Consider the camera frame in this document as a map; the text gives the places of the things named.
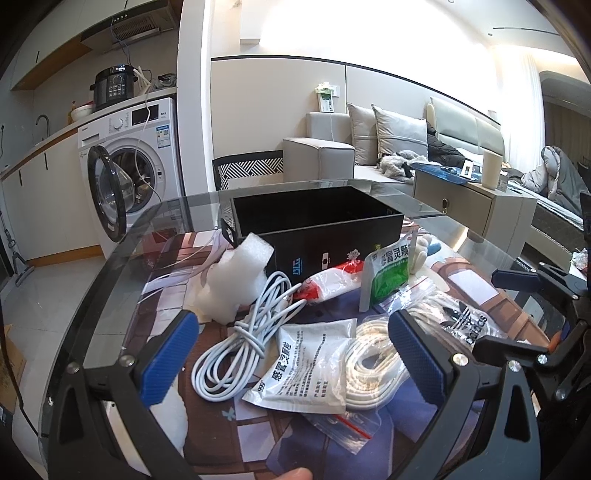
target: gray comforter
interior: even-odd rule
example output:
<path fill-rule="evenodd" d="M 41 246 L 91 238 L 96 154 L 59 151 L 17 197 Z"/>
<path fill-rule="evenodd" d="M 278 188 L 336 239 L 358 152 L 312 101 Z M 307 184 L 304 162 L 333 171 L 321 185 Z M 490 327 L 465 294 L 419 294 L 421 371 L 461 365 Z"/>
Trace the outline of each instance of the gray comforter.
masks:
<path fill-rule="evenodd" d="M 542 159 L 542 165 L 521 177 L 523 186 L 582 216 L 579 195 L 589 191 L 566 153 L 559 147 L 544 147 Z"/>

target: screw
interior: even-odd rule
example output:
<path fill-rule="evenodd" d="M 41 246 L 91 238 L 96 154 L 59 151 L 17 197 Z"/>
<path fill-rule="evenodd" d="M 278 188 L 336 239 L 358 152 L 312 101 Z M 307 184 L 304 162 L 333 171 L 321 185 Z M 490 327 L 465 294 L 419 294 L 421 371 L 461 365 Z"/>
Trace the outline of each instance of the screw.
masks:
<path fill-rule="evenodd" d="M 463 353 L 456 353 L 452 357 L 452 360 L 456 365 L 458 365 L 460 367 L 463 367 L 468 364 L 468 357 L 466 355 L 464 355 Z"/>
<path fill-rule="evenodd" d="M 517 360 L 511 360 L 509 362 L 509 370 L 512 372 L 520 372 L 521 371 L 521 364 Z"/>
<path fill-rule="evenodd" d="M 76 362 L 72 362 L 66 367 L 66 372 L 68 372 L 70 375 L 75 374 L 78 370 L 80 370 L 80 365 L 78 365 Z"/>
<path fill-rule="evenodd" d="M 554 393 L 554 398 L 556 398 L 558 401 L 563 401 L 566 398 L 566 392 L 562 390 L 562 388 L 559 388 Z"/>
<path fill-rule="evenodd" d="M 119 358 L 119 365 L 122 367 L 131 367 L 135 363 L 135 358 L 133 355 L 124 355 Z"/>

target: green and white packet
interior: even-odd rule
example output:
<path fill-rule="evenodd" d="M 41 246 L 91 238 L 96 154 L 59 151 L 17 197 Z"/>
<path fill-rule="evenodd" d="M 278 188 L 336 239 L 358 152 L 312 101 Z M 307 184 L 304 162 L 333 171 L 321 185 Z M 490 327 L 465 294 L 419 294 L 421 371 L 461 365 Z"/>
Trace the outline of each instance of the green and white packet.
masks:
<path fill-rule="evenodd" d="M 359 311 L 367 312 L 372 305 L 387 298 L 408 281 L 415 232 L 404 235 L 398 242 L 370 253 L 363 263 Z"/>

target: faucet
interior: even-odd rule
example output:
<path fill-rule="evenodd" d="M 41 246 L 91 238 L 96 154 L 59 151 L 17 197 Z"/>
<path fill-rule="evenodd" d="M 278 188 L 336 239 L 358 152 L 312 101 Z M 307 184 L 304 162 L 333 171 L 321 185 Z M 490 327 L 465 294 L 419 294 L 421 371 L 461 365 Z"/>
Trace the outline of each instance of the faucet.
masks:
<path fill-rule="evenodd" d="M 45 115 L 43 113 L 41 115 L 39 115 L 37 117 L 37 121 L 35 122 L 35 125 L 39 125 L 39 120 L 41 120 L 41 118 L 44 118 L 47 123 L 47 138 L 49 138 L 49 119 L 47 118 L 47 115 Z"/>

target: white cup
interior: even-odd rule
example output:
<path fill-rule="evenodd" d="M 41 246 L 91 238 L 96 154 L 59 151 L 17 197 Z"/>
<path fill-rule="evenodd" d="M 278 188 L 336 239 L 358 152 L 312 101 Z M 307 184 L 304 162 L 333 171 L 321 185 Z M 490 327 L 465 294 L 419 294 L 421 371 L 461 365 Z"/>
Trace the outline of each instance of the white cup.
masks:
<path fill-rule="evenodd" d="M 482 186 L 484 188 L 496 190 L 502 166 L 503 157 L 493 152 L 484 152 L 482 161 Z"/>

